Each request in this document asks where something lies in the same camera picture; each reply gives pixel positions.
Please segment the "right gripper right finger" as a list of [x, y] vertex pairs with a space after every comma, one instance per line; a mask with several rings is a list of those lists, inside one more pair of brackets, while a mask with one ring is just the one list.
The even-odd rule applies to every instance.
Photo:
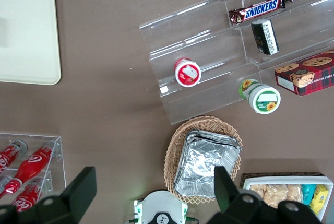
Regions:
[[272, 208], [255, 192], [240, 192], [225, 167], [214, 168], [214, 193], [220, 211], [208, 223], [321, 223], [302, 203], [282, 201]]

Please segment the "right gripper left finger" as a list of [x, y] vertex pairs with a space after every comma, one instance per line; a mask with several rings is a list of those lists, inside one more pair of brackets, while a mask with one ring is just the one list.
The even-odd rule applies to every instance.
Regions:
[[60, 195], [41, 199], [24, 212], [1, 206], [1, 223], [80, 223], [97, 194], [95, 167], [85, 167]]

